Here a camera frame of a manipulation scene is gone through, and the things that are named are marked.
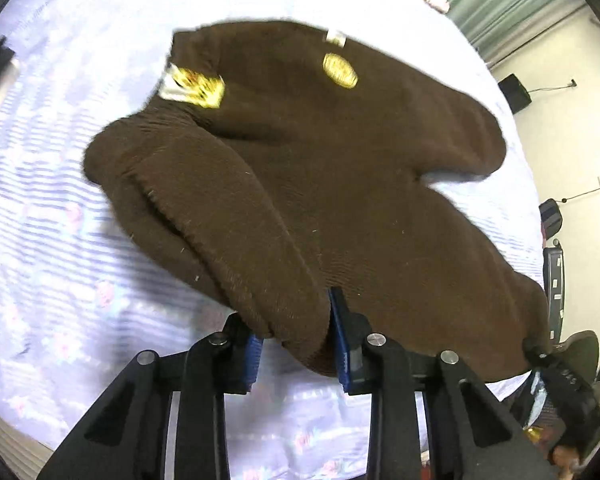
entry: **clothing tag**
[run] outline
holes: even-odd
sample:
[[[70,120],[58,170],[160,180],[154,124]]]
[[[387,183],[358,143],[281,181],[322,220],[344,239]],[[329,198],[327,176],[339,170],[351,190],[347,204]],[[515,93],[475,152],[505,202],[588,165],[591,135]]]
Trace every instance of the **clothing tag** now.
[[[322,68],[336,84],[344,88],[353,88],[358,83],[358,75],[349,61],[338,54],[325,54]]]
[[[347,41],[347,37],[344,34],[342,34],[339,30],[330,28],[327,31],[327,37],[324,41],[326,41],[327,43],[333,43],[337,46],[344,46],[344,42]]]
[[[167,101],[181,101],[203,108],[219,108],[224,95],[221,77],[207,77],[188,68],[169,65],[162,76],[158,95]]]

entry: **speaker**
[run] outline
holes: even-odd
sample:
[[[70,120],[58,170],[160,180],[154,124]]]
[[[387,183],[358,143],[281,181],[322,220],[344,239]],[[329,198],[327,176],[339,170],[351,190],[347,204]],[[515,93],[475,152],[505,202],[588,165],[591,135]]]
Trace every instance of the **speaker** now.
[[[502,81],[498,83],[500,90],[504,94],[504,97],[509,103],[509,108],[515,114],[517,114],[523,108],[528,107],[531,104],[531,97],[526,91],[526,88],[522,86],[520,79],[515,74],[509,74]]]

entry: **white label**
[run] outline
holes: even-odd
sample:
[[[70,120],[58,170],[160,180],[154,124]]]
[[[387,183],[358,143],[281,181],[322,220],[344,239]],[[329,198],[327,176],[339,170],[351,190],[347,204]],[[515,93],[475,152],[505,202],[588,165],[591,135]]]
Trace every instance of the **white label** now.
[[[344,34],[342,34],[339,30],[334,30],[333,28],[330,28],[327,31],[326,41],[327,43],[333,43],[337,46],[344,46],[344,42],[347,41],[347,37]]]

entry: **blue gripper pad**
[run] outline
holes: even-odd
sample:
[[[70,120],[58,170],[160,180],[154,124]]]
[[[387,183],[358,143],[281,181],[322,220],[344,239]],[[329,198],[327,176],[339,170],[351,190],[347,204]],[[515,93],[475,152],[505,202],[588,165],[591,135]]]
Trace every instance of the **blue gripper pad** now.
[[[262,339],[258,339],[254,334],[249,336],[247,345],[244,348],[244,375],[242,380],[251,391],[251,386],[258,377],[258,367],[260,366],[260,356],[262,355]]]
[[[338,372],[338,380],[342,384],[342,389],[345,393],[349,393],[351,378],[349,368],[349,345],[347,344],[346,332],[343,326],[342,314],[346,315],[347,312],[341,312],[344,302],[342,291],[338,288],[332,287],[329,289],[329,300],[331,302],[331,321],[335,327],[335,359],[336,359],[336,370]]]

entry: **wire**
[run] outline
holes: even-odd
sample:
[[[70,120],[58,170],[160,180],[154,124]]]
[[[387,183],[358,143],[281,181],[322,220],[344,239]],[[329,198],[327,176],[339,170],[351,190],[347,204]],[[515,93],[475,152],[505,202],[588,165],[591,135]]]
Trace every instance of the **wire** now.
[[[600,187],[597,189],[592,189],[591,191],[586,191],[584,193],[580,193],[579,195],[576,195],[576,196],[570,196],[569,198],[563,198],[560,200],[560,202],[562,202],[563,204],[566,204],[567,200],[571,200],[572,198],[577,198],[579,196],[588,195],[589,193],[595,193],[596,191],[600,191]]]
[[[578,84],[576,83],[575,79],[572,79],[571,82],[567,85],[567,86],[553,86],[553,87],[548,87],[548,88],[535,88],[533,90],[529,90],[529,94],[531,94],[532,92],[545,92],[545,91],[551,91],[551,90],[563,90],[564,88],[575,88],[576,86],[578,86]]]

